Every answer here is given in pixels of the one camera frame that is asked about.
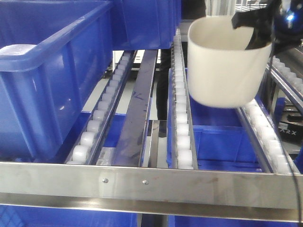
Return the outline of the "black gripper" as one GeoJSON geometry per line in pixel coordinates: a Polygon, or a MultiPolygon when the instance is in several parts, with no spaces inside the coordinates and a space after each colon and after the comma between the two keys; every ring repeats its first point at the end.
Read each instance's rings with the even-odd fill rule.
{"type": "Polygon", "coordinates": [[[262,9],[236,12],[232,27],[252,27],[247,50],[272,43],[272,54],[300,46],[303,41],[303,2],[301,0],[270,0],[262,9]]]}

